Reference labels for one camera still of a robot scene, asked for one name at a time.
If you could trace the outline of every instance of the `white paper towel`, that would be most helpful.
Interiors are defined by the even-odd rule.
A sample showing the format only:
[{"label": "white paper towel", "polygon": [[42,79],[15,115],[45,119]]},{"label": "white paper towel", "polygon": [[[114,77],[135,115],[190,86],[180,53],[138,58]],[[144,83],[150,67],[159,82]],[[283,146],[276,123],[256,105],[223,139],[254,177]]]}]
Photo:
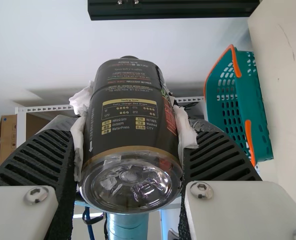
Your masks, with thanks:
[{"label": "white paper towel", "polygon": [[197,133],[190,126],[188,115],[184,107],[174,105],[174,116],[176,120],[177,131],[179,135],[178,156],[183,164],[184,148],[197,149]]}]

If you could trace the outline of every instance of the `ribbed black pad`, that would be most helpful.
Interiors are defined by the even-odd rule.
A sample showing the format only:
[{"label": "ribbed black pad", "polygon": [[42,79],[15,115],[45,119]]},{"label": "ribbed black pad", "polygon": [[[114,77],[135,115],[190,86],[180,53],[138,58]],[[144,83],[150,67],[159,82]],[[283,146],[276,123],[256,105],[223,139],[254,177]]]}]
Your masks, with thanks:
[{"label": "ribbed black pad", "polygon": [[58,208],[45,239],[67,240],[76,193],[74,141],[69,131],[45,130],[19,146],[0,166],[0,186],[51,186]]},{"label": "ribbed black pad", "polygon": [[204,121],[197,136],[197,149],[183,151],[183,188],[179,239],[190,240],[185,208],[186,185],[192,181],[261,181],[243,150],[219,128]]}]

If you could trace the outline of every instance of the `white wall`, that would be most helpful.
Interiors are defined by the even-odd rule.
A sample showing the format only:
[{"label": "white wall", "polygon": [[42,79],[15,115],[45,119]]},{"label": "white wall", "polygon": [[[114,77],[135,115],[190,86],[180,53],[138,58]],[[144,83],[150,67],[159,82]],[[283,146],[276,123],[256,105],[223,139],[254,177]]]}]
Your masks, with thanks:
[{"label": "white wall", "polygon": [[169,88],[201,95],[229,44],[251,49],[246,18],[90,21],[86,0],[0,0],[0,115],[14,113],[13,101],[67,102],[125,55],[155,62]]}]

